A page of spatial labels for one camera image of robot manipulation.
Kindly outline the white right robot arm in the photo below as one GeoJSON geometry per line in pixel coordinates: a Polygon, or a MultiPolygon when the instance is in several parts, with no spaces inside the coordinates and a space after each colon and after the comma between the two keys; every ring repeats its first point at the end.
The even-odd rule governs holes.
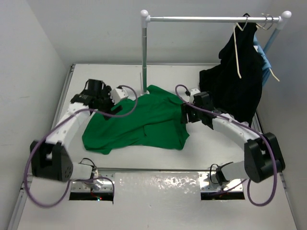
{"type": "Polygon", "coordinates": [[[220,132],[236,143],[244,152],[240,162],[217,166],[210,177],[213,184],[223,185],[233,179],[250,179],[259,183],[285,169],[285,162],[277,140],[272,133],[257,133],[240,123],[226,111],[215,108],[209,93],[198,89],[187,90],[189,102],[181,105],[182,123],[201,121],[210,129],[220,132]]]}

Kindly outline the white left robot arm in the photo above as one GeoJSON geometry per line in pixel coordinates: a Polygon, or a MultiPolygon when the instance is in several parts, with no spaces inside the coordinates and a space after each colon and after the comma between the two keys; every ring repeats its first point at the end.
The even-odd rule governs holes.
{"type": "Polygon", "coordinates": [[[31,159],[33,176],[60,182],[93,178],[94,166],[73,162],[68,154],[69,145],[93,111],[115,115],[122,107],[114,106],[127,97],[127,91],[120,86],[112,89],[101,80],[89,79],[84,89],[70,100],[55,131],[48,134],[40,146],[37,146],[37,141],[32,142],[30,151],[34,154],[31,159]]]}

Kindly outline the green t-shirt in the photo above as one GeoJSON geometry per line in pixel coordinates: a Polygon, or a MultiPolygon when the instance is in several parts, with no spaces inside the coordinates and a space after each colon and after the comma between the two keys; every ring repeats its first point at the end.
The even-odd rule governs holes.
{"type": "Polygon", "coordinates": [[[189,134],[181,122],[181,100],[154,85],[148,91],[137,102],[119,103],[121,115],[131,112],[126,117],[106,119],[95,113],[82,135],[84,148],[104,155],[138,145],[182,150],[189,134]]]}

